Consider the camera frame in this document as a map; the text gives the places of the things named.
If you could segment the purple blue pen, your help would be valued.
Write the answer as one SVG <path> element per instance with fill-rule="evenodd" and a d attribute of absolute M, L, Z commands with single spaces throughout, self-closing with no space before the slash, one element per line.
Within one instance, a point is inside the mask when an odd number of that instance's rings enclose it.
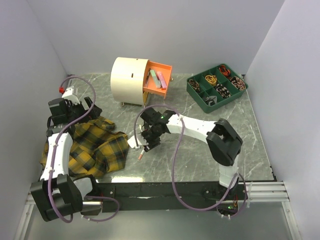
<path fill-rule="evenodd" d="M 147 87 L 147 86 L 148 86 L 149 77 L 150 77 L 150 71 L 147 73 L 147 77 L 146 77 L 146 80 L 145 80 L 144 87 Z"/>

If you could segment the pink white pen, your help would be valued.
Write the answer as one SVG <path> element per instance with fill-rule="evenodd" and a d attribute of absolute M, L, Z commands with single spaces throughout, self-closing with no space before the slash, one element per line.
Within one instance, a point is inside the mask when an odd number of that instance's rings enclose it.
<path fill-rule="evenodd" d="M 143 149 L 143 150 L 141 151 L 139 157 L 138 157 L 138 160 L 139 160 L 139 161 L 142 159 L 144 153 L 145 153 L 145 150 Z"/>

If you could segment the round beige drawer cabinet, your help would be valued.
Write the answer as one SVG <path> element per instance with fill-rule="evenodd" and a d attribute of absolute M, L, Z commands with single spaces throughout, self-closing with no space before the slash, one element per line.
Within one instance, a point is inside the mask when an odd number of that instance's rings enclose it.
<path fill-rule="evenodd" d="M 145 87 L 146 77 L 151 69 L 155 70 L 156 75 L 158 71 L 162 72 L 167 84 L 166 89 L 156 88 L 151 74 L 148 79 L 148 86 Z M 117 57 L 110 74 L 112 96 L 117 102 L 141 106 L 148 104 L 149 97 L 152 94 L 165 99 L 172 80 L 172 69 L 171 65 L 149 59 Z"/>

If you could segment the lilac highlighter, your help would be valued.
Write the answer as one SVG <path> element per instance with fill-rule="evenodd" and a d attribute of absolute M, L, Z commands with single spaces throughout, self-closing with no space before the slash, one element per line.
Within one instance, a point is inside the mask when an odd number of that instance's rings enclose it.
<path fill-rule="evenodd" d="M 161 84 L 161 88 L 165 90 L 167 88 L 167 84 L 166 84 L 166 81 L 165 81 L 163 73 L 161 71 L 158 71 L 157 72 L 157 76 L 159 78 L 159 81 L 160 81 L 160 84 Z"/>

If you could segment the mint green highlighter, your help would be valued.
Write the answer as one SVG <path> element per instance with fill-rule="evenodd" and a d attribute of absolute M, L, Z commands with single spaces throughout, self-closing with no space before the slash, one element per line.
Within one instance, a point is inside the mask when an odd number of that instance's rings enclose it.
<path fill-rule="evenodd" d="M 160 88 L 162 87 L 162 85 L 161 85 L 160 80 L 158 79 L 158 76 L 157 76 L 155 70 L 151 69 L 151 70 L 149 71 L 149 73 L 150 73 L 150 75 L 151 75 L 151 77 L 152 77 L 152 79 L 153 79 L 153 81 L 154 81 L 155 87 L 156 87 L 157 89 L 160 89 Z"/>

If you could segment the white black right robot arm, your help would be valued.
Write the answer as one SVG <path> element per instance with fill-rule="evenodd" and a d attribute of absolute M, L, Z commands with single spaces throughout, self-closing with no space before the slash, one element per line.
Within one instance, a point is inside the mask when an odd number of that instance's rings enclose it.
<path fill-rule="evenodd" d="M 200 140 L 207 144 L 212 158 L 219 164 L 219 193 L 224 199 L 231 199 L 236 193 L 236 182 L 239 179 L 238 158 L 243 140 L 231 124 L 224 118 L 219 120 L 201 120 L 184 116 L 172 107 L 163 113 L 154 107 L 144 108 L 138 117 L 143 119 L 147 128 L 137 133 L 137 119 L 133 124 L 134 149 L 143 147 L 145 152 L 160 144 L 163 134 L 179 134 Z"/>

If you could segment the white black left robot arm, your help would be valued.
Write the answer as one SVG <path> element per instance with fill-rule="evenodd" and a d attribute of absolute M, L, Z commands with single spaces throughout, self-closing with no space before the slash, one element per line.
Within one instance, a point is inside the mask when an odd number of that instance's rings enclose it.
<path fill-rule="evenodd" d="M 73 216 L 84 211 L 84 199 L 96 200 L 100 188 L 91 175 L 72 179 L 69 176 L 69 157 L 73 145 L 75 125 L 96 120 L 102 109 L 90 97 L 85 97 L 88 109 L 82 102 L 65 97 L 48 102 L 50 117 L 47 120 L 48 152 L 43 172 L 38 181 L 33 182 L 30 192 L 46 222 Z"/>

